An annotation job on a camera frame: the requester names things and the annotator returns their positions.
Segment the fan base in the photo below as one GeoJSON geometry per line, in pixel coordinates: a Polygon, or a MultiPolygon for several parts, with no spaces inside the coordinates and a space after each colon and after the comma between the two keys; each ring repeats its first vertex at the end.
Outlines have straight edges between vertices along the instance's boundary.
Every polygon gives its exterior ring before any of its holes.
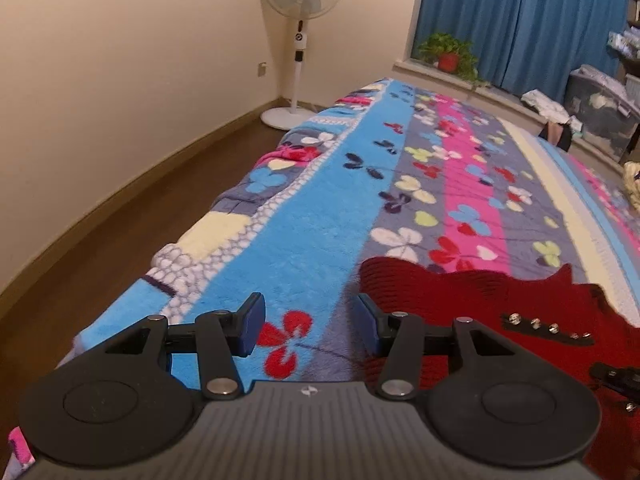
{"type": "Polygon", "coordinates": [[[296,126],[300,126],[305,121],[313,117],[315,113],[298,107],[296,113],[291,113],[291,108],[272,108],[264,112],[260,118],[262,122],[272,128],[289,131],[296,126]]]}

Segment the bed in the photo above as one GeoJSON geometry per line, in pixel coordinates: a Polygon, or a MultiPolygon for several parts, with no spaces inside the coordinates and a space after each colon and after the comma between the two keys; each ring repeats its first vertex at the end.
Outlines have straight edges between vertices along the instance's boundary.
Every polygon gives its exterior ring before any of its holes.
{"type": "MultiPolygon", "coordinates": [[[[349,315],[372,256],[433,272],[534,280],[571,264],[640,326],[640,223],[623,193],[535,136],[456,99],[380,80],[287,133],[152,260],[75,339],[68,358],[149,314],[235,310],[258,291],[267,321],[253,380],[339,381],[364,359],[349,315]]],[[[172,373],[198,387],[194,356],[172,373]]]]}

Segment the red flower pot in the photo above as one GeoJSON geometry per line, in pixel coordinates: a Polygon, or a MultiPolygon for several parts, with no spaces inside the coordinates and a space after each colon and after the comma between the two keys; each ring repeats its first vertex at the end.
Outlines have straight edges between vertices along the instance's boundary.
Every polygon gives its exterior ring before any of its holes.
{"type": "Polygon", "coordinates": [[[443,72],[453,73],[458,68],[460,56],[458,54],[440,54],[438,57],[438,68],[443,72]]]}

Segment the blue curtain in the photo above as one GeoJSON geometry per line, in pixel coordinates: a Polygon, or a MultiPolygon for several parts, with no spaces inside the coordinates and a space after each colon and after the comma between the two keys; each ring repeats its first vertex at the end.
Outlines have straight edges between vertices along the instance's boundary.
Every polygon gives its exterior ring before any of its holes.
{"type": "Polygon", "coordinates": [[[625,27],[628,0],[422,0],[415,47],[432,32],[474,42],[480,77],[521,95],[538,88],[563,101],[571,70],[615,75],[610,30],[625,27]]]}

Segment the beige wall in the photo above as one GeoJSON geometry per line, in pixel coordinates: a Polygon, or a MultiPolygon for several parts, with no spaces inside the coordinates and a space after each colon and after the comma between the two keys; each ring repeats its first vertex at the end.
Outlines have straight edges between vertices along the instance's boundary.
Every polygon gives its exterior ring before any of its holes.
{"type": "MultiPolygon", "coordinates": [[[[309,22],[300,99],[328,106],[372,81],[397,76],[392,65],[404,58],[414,1],[340,0],[331,12],[309,22]]],[[[291,53],[286,82],[292,64],[291,53]]],[[[288,86],[285,95],[290,96],[288,86]]]]}
{"type": "Polygon", "coordinates": [[[260,0],[0,0],[0,290],[127,182],[275,99],[284,26],[260,0]]]}

